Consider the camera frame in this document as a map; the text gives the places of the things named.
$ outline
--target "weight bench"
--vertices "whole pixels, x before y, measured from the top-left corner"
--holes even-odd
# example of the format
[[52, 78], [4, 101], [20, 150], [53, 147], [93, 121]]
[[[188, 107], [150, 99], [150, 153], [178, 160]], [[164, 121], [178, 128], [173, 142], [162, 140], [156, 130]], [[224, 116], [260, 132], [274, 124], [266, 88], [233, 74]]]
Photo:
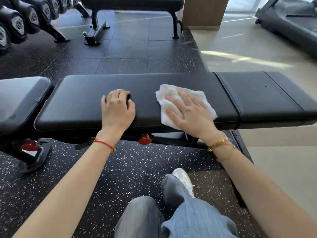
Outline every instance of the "weight bench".
[[136, 117], [121, 139], [207, 148], [197, 138], [161, 124], [155, 91], [161, 84], [204, 91], [220, 130], [311, 125], [317, 102], [277, 72], [72, 75], [55, 89], [48, 78], [0, 80], [0, 150], [20, 159], [22, 173], [40, 168], [53, 138], [91, 144], [101, 128], [100, 99], [113, 89], [131, 92]]
[[92, 28], [84, 33], [86, 45], [99, 45], [99, 35], [105, 28], [109, 28], [104, 22], [98, 24], [97, 13], [100, 10], [135, 10], [135, 11], [163, 11], [168, 12], [173, 18], [173, 38], [179, 38], [177, 24], [180, 24], [180, 31], [183, 32], [183, 24], [177, 19], [176, 12], [184, 6], [184, 0], [81, 0], [81, 3], [92, 10]]

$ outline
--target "jeans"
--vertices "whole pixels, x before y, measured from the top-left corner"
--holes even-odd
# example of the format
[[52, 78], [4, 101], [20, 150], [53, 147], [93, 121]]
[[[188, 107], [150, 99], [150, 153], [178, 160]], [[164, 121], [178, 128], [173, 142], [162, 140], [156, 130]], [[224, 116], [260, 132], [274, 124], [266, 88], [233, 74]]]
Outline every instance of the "jeans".
[[237, 238], [236, 224], [207, 202], [194, 199], [179, 179], [166, 175], [162, 181], [164, 201], [177, 207], [172, 218], [164, 220], [156, 202], [149, 196], [130, 201], [115, 227], [115, 238]]

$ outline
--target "white towel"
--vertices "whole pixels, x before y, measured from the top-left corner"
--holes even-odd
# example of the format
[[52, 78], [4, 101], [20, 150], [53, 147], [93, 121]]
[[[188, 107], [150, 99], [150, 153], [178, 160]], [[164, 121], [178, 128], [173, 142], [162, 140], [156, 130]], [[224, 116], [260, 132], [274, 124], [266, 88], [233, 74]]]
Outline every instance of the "white towel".
[[197, 98], [199, 98], [206, 105], [208, 111], [211, 113], [211, 115], [213, 117], [213, 120], [215, 120], [217, 118], [217, 114], [216, 114], [215, 110], [208, 103], [203, 91], [193, 91], [193, 90], [190, 90], [187, 88], [179, 88], [179, 87], [176, 87], [174, 85], [162, 84], [159, 88], [159, 91], [155, 92], [156, 99], [159, 102], [159, 104], [161, 105], [162, 124], [170, 126], [174, 129], [181, 130], [165, 113], [165, 110], [167, 108], [171, 108], [178, 116], [180, 116], [181, 118], [184, 117], [182, 112], [176, 107], [176, 105], [165, 98], [166, 95], [170, 95], [173, 98], [176, 98], [184, 103], [182, 98], [178, 95], [177, 90], [181, 90], [181, 91], [190, 93], [190, 94], [196, 96]]

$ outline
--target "hand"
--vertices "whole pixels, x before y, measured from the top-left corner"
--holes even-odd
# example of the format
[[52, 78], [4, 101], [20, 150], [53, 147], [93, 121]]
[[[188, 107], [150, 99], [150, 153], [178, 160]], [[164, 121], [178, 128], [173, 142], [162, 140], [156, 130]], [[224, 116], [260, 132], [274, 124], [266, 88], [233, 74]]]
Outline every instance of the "hand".
[[126, 106], [126, 96], [129, 91], [117, 89], [111, 91], [107, 98], [101, 99], [102, 128], [101, 133], [118, 135], [119, 139], [131, 125], [135, 117], [135, 104], [131, 99]]
[[210, 137], [216, 135], [219, 130], [215, 127], [213, 117], [206, 109], [205, 104], [197, 97], [178, 91], [178, 94], [184, 101], [166, 96], [183, 113], [184, 118], [180, 118], [173, 110], [167, 109], [165, 113], [168, 117], [189, 135], [199, 138], [206, 143]]

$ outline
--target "treadmill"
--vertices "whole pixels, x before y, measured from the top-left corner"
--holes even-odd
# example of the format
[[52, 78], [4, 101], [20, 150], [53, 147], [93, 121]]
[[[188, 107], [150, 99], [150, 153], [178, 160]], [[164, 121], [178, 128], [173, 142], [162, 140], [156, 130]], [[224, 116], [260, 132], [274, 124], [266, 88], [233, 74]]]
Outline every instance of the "treadmill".
[[280, 33], [317, 58], [317, 0], [268, 0], [256, 24]]

